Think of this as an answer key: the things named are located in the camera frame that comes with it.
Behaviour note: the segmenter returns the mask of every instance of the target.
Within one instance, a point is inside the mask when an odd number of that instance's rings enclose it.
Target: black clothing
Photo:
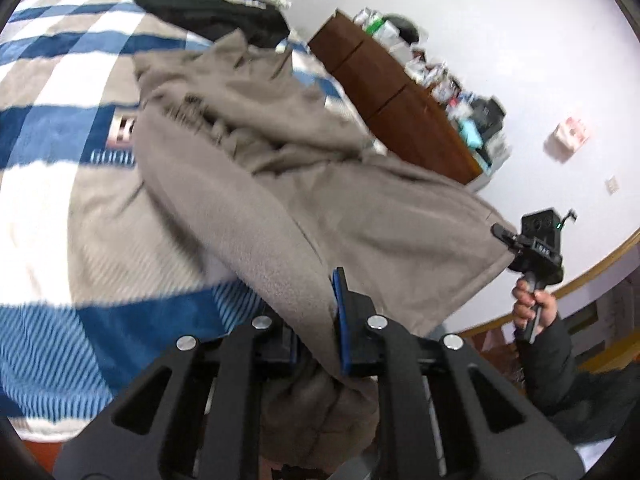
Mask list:
[[[533,345],[516,342],[527,396],[572,444],[616,436],[640,399],[640,364],[591,374],[577,370],[558,317]]]
[[[232,4],[226,0],[134,0],[161,20],[194,32],[211,41],[237,28],[247,41],[262,48],[275,48],[289,36],[289,27],[280,11]]]

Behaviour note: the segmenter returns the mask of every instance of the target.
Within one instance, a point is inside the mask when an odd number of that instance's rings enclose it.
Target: metal bolt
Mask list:
[[[258,330],[267,330],[271,326],[271,323],[272,321],[269,316],[254,317],[254,320],[251,322],[254,328]]]
[[[442,343],[449,350],[460,350],[465,345],[462,338],[456,334],[447,334],[442,338]]]
[[[376,330],[382,330],[389,324],[389,322],[386,320],[386,317],[375,315],[367,319],[367,324],[371,328],[374,328]]]
[[[193,350],[196,348],[196,338],[192,335],[183,335],[175,342],[175,345],[178,347],[178,350],[182,350],[183,352]]]

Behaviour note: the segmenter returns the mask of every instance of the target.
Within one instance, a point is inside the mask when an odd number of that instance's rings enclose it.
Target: hand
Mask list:
[[[536,327],[536,335],[556,320],[558,304],[556,297],[544,290],[536,290],[533,294],[529,291],[529,284],[525,280],[518,280],[516,288],[511,291],[517,300],[513,304],[513,323],[518,328],[524,329],[527,321],[535,319],[536,313],[531,309],[536,302],[542,306],[540,323]]]

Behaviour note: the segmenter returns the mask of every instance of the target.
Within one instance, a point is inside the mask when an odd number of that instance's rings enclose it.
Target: bed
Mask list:
[[[132,153],[132,56],[209,45],[133,0],[21,0],[0,34],[0,415],[23,439],[73,437],[181,335],[223,335],[262,307],[192,240],[162,236],[174,226]],[[360,121],[306,45],[287,45],[297,78]]]

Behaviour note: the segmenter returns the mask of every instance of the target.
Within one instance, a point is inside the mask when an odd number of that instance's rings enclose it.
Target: brown wooden dresser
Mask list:
[[[309,47],[344,87],[371,133],[402,160],[468,184],[482,173],[430,93],[339,10]]]

